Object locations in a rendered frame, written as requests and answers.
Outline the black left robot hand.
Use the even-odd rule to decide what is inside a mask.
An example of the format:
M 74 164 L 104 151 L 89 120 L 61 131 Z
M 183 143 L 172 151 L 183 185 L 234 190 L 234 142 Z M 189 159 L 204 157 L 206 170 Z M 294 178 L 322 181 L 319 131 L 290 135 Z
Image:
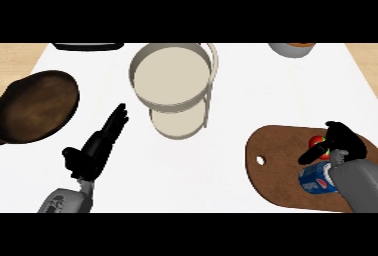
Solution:
M 73 178 L 89 182 L 98 179 L 127 121 L 126 104 L 121 103 L 110 115 L 102 129 L 93 133 L 83 148 L 67 147 L 64 149 L 65 168 L 71 171 Z

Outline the dark brown wooden bowl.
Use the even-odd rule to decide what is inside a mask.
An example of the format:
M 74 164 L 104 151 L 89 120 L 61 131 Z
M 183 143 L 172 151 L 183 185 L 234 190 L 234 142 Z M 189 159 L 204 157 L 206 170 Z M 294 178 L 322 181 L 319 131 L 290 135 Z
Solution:
M 0 145 L 25 144 L 52 136 L 74 116 L 80 90 L 58 70 L 17 80 L 0 96 Z

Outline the grey cup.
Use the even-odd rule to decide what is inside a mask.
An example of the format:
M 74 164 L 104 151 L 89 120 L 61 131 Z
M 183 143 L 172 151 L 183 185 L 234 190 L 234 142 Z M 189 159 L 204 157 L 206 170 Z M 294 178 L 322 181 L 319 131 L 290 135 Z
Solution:
M 303 58 L 310 53 L 315 43 L 271 43 L 269 46 L 281 56 Z

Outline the blue soda can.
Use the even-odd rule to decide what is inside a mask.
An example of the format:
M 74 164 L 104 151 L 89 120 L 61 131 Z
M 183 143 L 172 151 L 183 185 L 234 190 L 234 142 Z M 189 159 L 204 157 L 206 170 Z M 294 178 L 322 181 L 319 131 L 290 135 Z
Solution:
M 305 191 L 313 195 L 337 192 L 330 176 L 331 163 L 319 162 L 306 167 L 299 173 L 299 184 Z

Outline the brown wooden cutting board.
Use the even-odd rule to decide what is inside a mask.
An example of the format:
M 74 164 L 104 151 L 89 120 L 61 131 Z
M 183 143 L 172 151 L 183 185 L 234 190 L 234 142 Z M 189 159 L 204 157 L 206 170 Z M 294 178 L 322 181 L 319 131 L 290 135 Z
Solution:
M 254 189 L 262 197 L 275 205 L 336 212 L 353 212 L 338 191 L 313 195 L 299 184 L 300 171 L 318 164 L 330 162 L 325 153 L 310 164 L 300 165 L 299 158 L 306 151 L 325 140 L 325 129 L 268 125 L 259 128 L 245 146 L 245 167 Z M 369 160 L 378 166 L 378 146 L 359 134 Z

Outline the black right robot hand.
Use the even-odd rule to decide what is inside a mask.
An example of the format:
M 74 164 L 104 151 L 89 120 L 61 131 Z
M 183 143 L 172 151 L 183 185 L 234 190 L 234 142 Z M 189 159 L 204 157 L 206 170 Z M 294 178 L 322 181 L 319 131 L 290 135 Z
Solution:
M 334 165 L 367 158 L 368 150 L 365 143 L 352 129 L 341 122 L 336 121 L 328 121 L 327 126 L 325 140 L 300 156 L 300 165 L 310 164 L 325 153 L 330 153 L 330 161 Z

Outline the beige tiered basket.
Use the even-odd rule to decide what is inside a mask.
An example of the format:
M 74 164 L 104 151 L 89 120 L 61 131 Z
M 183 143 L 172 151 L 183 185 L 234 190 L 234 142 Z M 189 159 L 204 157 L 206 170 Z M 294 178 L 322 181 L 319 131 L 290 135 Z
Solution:
M 158 133 L 191 138 L 207 127 L 219 54 L 198 43 L 149 43 L 129 68 L 130 84 Z

